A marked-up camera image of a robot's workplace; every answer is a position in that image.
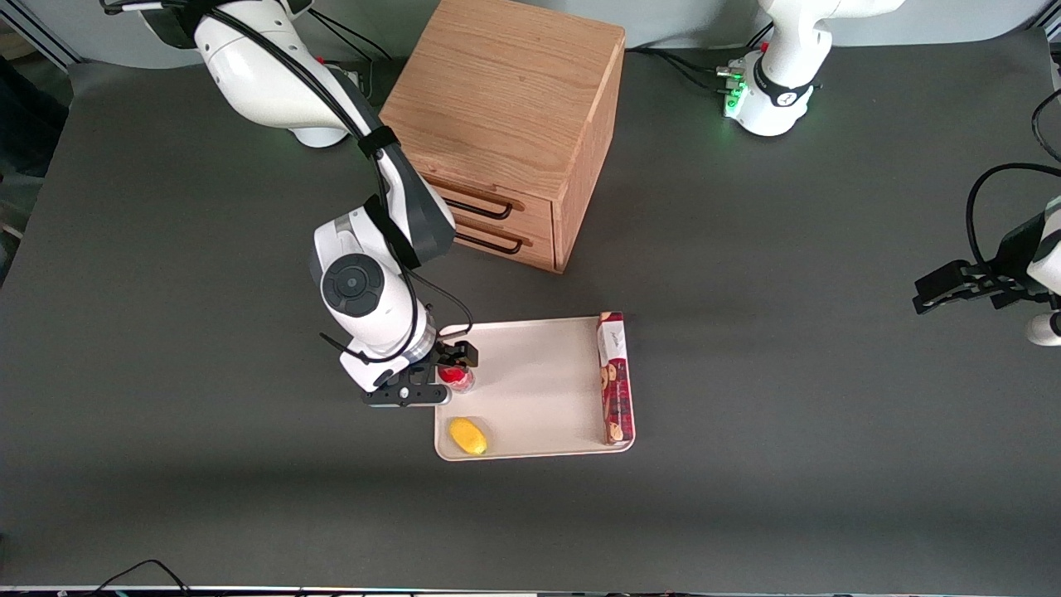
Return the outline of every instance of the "black metal handle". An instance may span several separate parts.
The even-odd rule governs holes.
[[[489,248],[490,250],[497,250],[498,252],[504,252],[505,254],[516,254],[517,252],[520,251],[520,248],[523,248],[523,239],[521,239],[521,238],[515,239],[516,246],[512,246],[511,248],[509,248],[507,246],[501,246],[500,244],[494,244],[494,243],[486,241],[486,240],[480,240],[480,239],[477,239],[477,238],[475,238],[473,235],[468,235],[468,234],[466,234],[464,232],[457,232],[457,238],[459,238],[460,240],[470,242],[472,244],[477,244],[480,246],[485,246],[485,247]]]
[[[501,211],[490,211],[489,209],[483,209],[482,207],[475,207],[474,205],[468,205],[467,203],[462,203],[459,200],[454,200],[452,198],[442,197],[447,205],[450,207],[456,207],[457,209],[464,209],[465,211],[471,211],[476,215],[482,215],[484,217],[489,217],[491,220],[504,220],[505,217],[512,214],[512,204],[505,204],[505,208]]]

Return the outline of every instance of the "wooden cabinet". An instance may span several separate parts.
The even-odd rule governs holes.
[[[560,273],[611,143],[622,28],[441,0],[381,117],[447,199],[457,242]]]

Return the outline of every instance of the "small jar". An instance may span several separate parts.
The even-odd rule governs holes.
[[[475,374],[470,369],[463,367],[439,366],[438,379],[458,394],[471,390],[471,387],[475,385]]]

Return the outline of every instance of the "dark gray tabletop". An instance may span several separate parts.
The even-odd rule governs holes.
[[[834,50],[779,139],[628,56],[568,273],[464,247],[423,273],[481,321],[626,312],[638,441],[470,464],[434,454],[430,410],[363,406],[316,337],[337,329],[312,231],[373,190],[352,144],[243,120],[202,68],[73,77],[0,291],[3,583],[154,557],[197,585],[1061,592],[1061,352],[1023,338],[1039,310],[910,305],[968,256],[973,179],[1047,159],[1041,33]],[[1056,193],[989,185],[992,252]]]

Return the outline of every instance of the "red box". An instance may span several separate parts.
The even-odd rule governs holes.
[[[597,352],[601,354],[605,443],[628,444],[633,441],[633,404],[630,399],[623,314],[601,314],[601,319],[597,320]]]

